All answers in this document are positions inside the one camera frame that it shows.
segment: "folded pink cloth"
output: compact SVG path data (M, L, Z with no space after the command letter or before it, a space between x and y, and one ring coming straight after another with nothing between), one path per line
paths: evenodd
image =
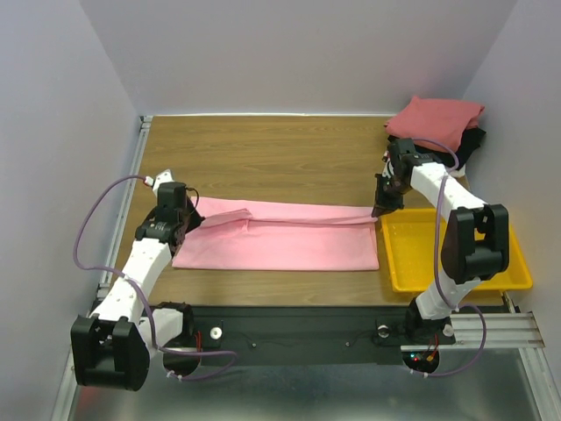
M480 103L413 96L407 107L389 119L386 131L398 138L435 140L456 152L462 141L462 133L465 129L479 125L478 119L484 109ZM422 140L416 140L415 144L447 152L440 146Z
M174 268L376 270L372 209L201 197Z

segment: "pile of cloth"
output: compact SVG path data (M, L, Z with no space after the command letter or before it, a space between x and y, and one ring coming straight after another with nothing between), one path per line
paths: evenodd
M419 153L433 153L448 168L454 166L453 157L440 146L423 141L435 140L449 147L458 157L459 166L451 174L465 174L465 164L473 151L481 146L486 135L479 128L479 117L485 107L480 103L458 99L421 99L411 102L386 123L388 140L411 138Z

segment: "gray floor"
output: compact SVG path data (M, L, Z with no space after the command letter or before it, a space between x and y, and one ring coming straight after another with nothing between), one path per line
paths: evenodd
M443 353L439 371L473 351ZM75 420L539 420L517 350L485 351L461 375L423 379L404 367L238 367L181 383L153 360L139 392L82 388Z

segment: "metal frame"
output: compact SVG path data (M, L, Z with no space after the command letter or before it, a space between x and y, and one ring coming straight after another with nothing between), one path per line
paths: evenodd
M138 172L144 154L152 116L142 117L142 125L138 135L138 143L133 156L130 174ZM126 190L118 214L117 225L105 261L107 266L115 264L118 248L123 236L124 224L131 205L134 182L126 185ZM103 274L100 278L97 300L103 300L110 287L110 275ZM523 366L529 379L531 391L536 400L540 416L543 420L561 419L561 399L553 381L551 371L543 352L543 341L536 321L531 313L516 313L514 304L505 294L511 314L488 314L487 346L489 348L519 348ZM452 346L442 345L443 349L473 349L479 346L480 320L477 315L452 315L451 317L457 343ZM402 351L421 349L419 346L403 346ZM53 421L68 420L72 416L73 402L77 385L74 378L74 362L72 353L69 353L67 365L60 384L59 394L53 409Z

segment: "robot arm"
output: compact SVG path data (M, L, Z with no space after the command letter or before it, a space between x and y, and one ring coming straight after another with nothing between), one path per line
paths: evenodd
M135 232L123 274L150 296L185 234L198 227L203 218L191 203L187 186L175 182L169 170L146 181L153 187L157 205ZM150 359L156 354L142 311L137 292L120 276L89 317L76 319L71 341L79 384L131 390L142 386ZM191 309L186 304L161 304L153 317L162 344L193 327Z
M443 178L448 173L433 155L418 153L412 139L392 142L384 155L386 167L377 174L373 216L403 208L403 195L415 189L437 207ZM446 301L457 306L473 288L508 267L508 212L489 205L449 178L440 215L447 223L441 252L439 281ZM475 231L485 234L475 239ZM409 306L408 330L414 332L450 316L451 307L433 282Z

